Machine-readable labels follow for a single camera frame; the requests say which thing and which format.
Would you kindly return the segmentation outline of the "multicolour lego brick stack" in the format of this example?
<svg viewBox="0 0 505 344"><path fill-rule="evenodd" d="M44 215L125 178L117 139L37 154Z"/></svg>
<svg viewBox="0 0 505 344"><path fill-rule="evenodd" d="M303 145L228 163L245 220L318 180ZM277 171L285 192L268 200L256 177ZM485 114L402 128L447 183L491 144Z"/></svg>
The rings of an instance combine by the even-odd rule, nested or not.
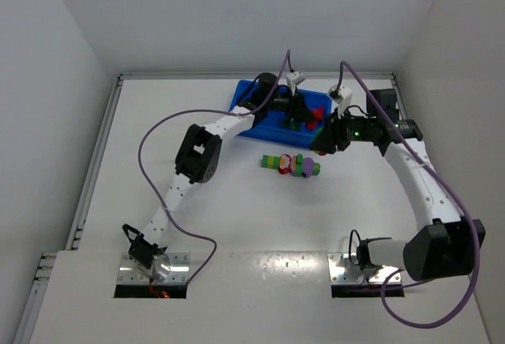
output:
<svg viewBox="0 0 505 344"><path fill-rule="evenodd" d="M326 142L324 136L321 136L321 133L321 129L316 132L316 135L314 136L314 139L311 143L311 150L314 151L317 155L325 156L327 154L327 151L325 150Z"/></svg>

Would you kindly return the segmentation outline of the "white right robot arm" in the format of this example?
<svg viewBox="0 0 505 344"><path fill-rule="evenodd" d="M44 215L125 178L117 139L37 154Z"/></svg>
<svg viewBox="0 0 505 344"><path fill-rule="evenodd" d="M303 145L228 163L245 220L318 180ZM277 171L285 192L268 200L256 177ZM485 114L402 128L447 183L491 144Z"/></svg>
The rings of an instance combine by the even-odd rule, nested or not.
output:
<svg viewBox="0 0 505 344"><path fill-rule="evenodd" d="M350 113L352 92L348 88L333 87L328 95L336 108L324 119L311 150L334 154L353 142L378 147L396 173L417 224L417 233L409 241L389 237L361 240L356 265L360 269L393 266L415 281L470 274L475 264L474 247L482 244L485 228L480 220L474 220L478 239L473 240L465 213L428 172L432 164L421 130L414 120L400 117L395 91L372 91L363 116Z"/></svg>

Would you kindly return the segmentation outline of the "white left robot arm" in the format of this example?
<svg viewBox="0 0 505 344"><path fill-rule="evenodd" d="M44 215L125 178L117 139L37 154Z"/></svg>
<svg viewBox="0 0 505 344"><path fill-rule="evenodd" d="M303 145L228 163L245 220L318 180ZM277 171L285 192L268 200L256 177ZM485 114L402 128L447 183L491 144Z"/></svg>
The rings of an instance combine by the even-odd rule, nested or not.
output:
<svg viewBox="0 0 505 344"><path fill-rule="evenodd" d="M279 83L280 77L273 73L261 73L250 81L245 90L237 97L230 111L212 109L194 109L172 114L152 126L140 141L137 161L140 172L151 186L160 202L159 211L142 230L125 224L122 226L130 238L129 256L143 269L150 271L155 262L166 252L167 245L162 243L165 231L170 226L182 234L212 243L213 249L208 256L211 259L217 249L217 242L201 234L195 234L180 227L175 222L175 213L181 209L182 202L198 185L202 185L215 175L222 146L239 134L257 127L270 112L280 112L294 124L317 124L318 118L307 107L305 97L298 91L298 86L305 80L303 73L291 70L286 75L286 83ZM142 151L148 137L164 122L185 114L209 113L221 117L206 125L192 124L188 127L180 148L174 159L174 179L165 196L157 189L147 175L142 163Z"/></svg>

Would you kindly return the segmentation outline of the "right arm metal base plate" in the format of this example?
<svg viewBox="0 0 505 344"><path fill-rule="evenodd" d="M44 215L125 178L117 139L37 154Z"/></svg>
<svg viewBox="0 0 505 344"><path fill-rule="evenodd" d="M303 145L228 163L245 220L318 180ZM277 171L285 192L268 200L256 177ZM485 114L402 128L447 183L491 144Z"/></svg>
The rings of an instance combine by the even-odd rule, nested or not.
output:
<svg viewBox="0 0 505 344"><path fill-rule="evenodd" d="M355 252L330 252L327 261L332 286L380 286L388 275L398 270L385 265L361 269Z"/></svg>

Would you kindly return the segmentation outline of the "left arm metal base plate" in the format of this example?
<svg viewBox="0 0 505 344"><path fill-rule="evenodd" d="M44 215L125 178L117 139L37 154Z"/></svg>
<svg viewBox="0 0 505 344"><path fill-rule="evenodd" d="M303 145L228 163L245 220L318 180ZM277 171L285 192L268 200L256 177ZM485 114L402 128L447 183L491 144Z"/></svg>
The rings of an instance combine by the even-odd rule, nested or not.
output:
<svg viewBox="0 0 505 344"><path fill-rule="evenodd" d="M137 263L123 253L119 263L117 284L147 286L150 281L156 286L180 286L189 280L189 253L165 252L156 255L150 267Z"/></svg>

